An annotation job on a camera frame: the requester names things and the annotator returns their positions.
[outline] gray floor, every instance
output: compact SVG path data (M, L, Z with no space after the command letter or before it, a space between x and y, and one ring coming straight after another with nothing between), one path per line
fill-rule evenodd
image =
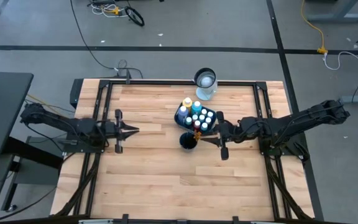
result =
M265 1L131 1L131 5L143 15L144 27L138 27L127 19L94 15L86 7L87 0L73 2L89 45L276 48ZM327 12L342 2L323 4L308 1L305 11ZM301 1L273 0L284 47L317 49L321 44L319 34L302 21L300 4ZM358 13L358 5L353 11ZM354 48L358 24L318 26L326 34L328 49ZM0 17L0 45L82 46L83 43L69 0L10 0ZM199 68L210 67L219 79L284 80L278 54L96 52L95 56L110 66L126 59L128 66L141 69L145 78L191 78ZM287 60L301 110L327 99L351 94L358 84L358 61L351 56L341 57L342 67L338 71L328 70L321 55L287 55ZM337 57L330 55L328 64L336 67ZM88 52L83 51L0 50L0 72L33 73L35 77L30 94L66 108L70 108L68 97L74 78L115 75L115 72L100 67ZM352 116L343 125L320 126L308 131L306 137L325 220L358 223L358 105L347 105L346 109ZM49 136L61 134L44 125L34 125L34 128ZM15 138L25 140L28 135L36 136L20 123L14 126L12 136ZM52 187L19 186L14 203L19 208L24 207ZM11 220L46 217L52 200L53 195L50 195L36 207L11 217Z

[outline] yellow cable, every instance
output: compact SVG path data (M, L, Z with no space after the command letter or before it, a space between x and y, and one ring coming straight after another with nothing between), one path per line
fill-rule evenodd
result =
M321 31L321 29L315 27L313 24L311 24L306 18L305 16L303 15L303 6L305 5L305 0L302 1L302 6L301 6L301 16L303 18L303 20L305 22L307 22L309 24L309 26L311 26L312 28L318 30L318 32L320 32L321 34L321 40L322 40L322 44L321 44L321 48L318 48L317 49L317 52L321 53L321 54L325 54L325 53L328 53L328 50L326 50L326 47L324 46L324 34L323 34L323 31Z
M57 112L55 109L53 109L51 106L49 106L46 102L36 98L35 96L32 96L30 94L27 94L28 97L32 98L33 100L36 100L40 103L42 103L43 105L45 105L46 107L48 107L50 110L52 110L53 112L55 112L56 114L59 114L60 116L63 116L61 113Z

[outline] wooden tabletop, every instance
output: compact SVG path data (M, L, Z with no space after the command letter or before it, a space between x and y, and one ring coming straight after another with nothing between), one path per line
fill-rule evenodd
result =
M98 79L84 80L76 118L92 116L98 83ZM267 82L267 86L273 116L288 115L283 83ZM114 110L119 108L123 120L140 132L122 143L123 154L114 153L115 140L111 139L112 147L101 156L92 218L121 218L127 213L135 219L232 220L238 216L240 220L273 220L264 158L256 140L228 143L230 158L226 161L221 160L216 146L203 141L191 153L181 148L179 137L185 131L173 115L185 97L197 99L195 90L196 86L185 85L113 86L109 118L114 119ZM263 97L260 100L264 108ZM201 103L223 111L232 123L257 116L254 94L248 86L219 86L211 101ZM76 190L83 158L78 153L64 163L51 214ZM313 217L301 162L294 156L283 156L282 164L288 191ZM282 198L276 191L284 217ZM81 213L87 194L86 189Z

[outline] yellow bottle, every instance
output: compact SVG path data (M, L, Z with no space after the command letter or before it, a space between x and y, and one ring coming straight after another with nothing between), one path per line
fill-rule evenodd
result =
M189 111L189 114L191 114L191 105L192 104L193 104L193 102L189 97L186 97L182 102L182 105L186 106L187 110Z

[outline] small bottle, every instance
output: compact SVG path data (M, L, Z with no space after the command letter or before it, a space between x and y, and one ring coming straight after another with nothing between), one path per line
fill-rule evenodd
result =
M191 117L187 117L187 118L186 118L186 125L187 125L187 126L191 126L191 124L193 124L192 118L191 118Z
M207 116L207 115L206 115L206 109L202 109L202 110L201 110L201 114L204 115L204 116Z
M183 124L186 120L189 111L187 110L186 106L181 106L178 110L178 121L180 124Z
M191 106L191 113L200 115L201 109L203 109L203 107L201 106L201 103L199 101L196 101Z
M208 124L207 123L203 123L202 125L201 125L201 130L202 131L206 131L208 129Z
M193 122L196 122L196 120L198 120L197 114L194 114L192 118L193 118Z
M189 97L186 97L182 102L182 105L186 106L186 108L187 108L189 113L191 112L191 105L192 104L193 104L193 102Z
M208 125L210 125L212 122L211 118L205 118L205 123L207 123Z
M204 115L199 115L198 116L198 120L202 123L202 122L204 122L205 121L205 116Z
M200 121L195 121L194 122L194 131L199 131L200 130L200 125L201 125Z
M208 112L207 116L212 119L214 117L214 113Z

